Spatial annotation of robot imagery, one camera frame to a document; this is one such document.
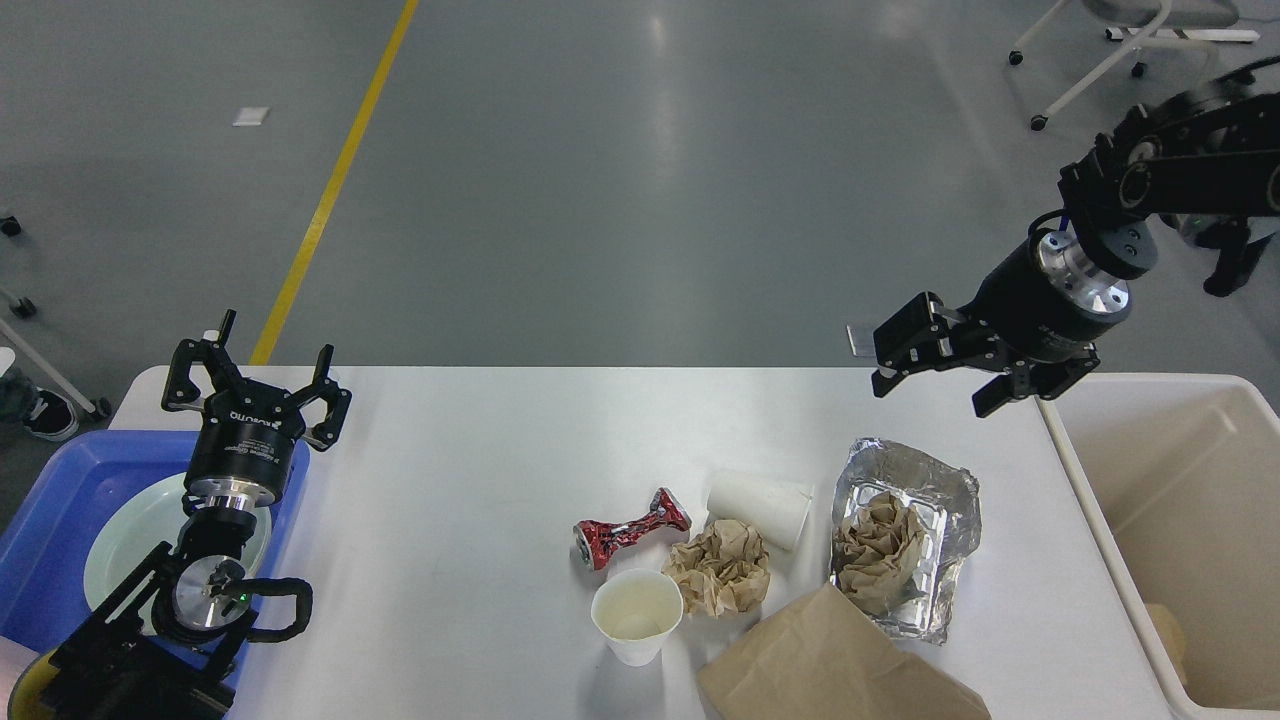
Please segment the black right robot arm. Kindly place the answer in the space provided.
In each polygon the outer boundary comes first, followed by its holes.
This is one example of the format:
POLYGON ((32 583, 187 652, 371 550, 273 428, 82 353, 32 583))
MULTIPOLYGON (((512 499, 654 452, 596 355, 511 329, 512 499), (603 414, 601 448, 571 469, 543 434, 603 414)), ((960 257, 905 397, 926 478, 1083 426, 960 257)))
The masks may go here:
POLYGON ((1151 217, 1217 254, 1206 293, 1242 288, 1277 233, 1277 94, 1254 90, 1276 64, 1267 56, 1157 108, 1137 104, 1097 135, 1060 170, 1060 208, 1029 223, 968 304, 923 292, 874 329, 873 395, 966 366, 992 374, 972 397, 979 418, 1060 397, 1100 365, 1097 340, 1130 315, 1130 282, 1155 268, 1151 217))

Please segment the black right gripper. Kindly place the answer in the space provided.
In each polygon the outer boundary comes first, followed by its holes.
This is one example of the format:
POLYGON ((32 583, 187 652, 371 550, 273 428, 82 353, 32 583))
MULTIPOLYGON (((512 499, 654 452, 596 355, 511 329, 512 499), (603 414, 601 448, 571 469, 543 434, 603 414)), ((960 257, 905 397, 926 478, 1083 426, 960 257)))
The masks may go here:
POLYGON ((883 398, 910 375, 966 366, 995 374, 972 396, 978 418, 1055 400, 1100 365, 1094 342, 1129 314, 1129 283, 1089 259, 1074 233, 1036 232, 959 310, 920 292, 877 327, 872 391, 883 398))

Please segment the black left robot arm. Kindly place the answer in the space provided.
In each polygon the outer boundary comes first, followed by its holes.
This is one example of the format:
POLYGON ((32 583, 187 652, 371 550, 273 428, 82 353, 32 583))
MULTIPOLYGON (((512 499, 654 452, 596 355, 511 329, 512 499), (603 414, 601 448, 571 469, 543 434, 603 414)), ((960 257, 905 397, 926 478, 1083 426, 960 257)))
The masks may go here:
POLYGON ((285 497, 298 445, 329 450, 352 395, 330 374, 332 345, 298 389, 246 377, 227 351, 234 320, 228 310, 214 337, 183 340, 172 355, 163 410, 201 419, 186 523, 49 655, 52 674, 33 703, 50 719, 223 719, 242 647, 291 641, 310 624, 312 587, 259 577, 244 548, 259 511, 285 497))

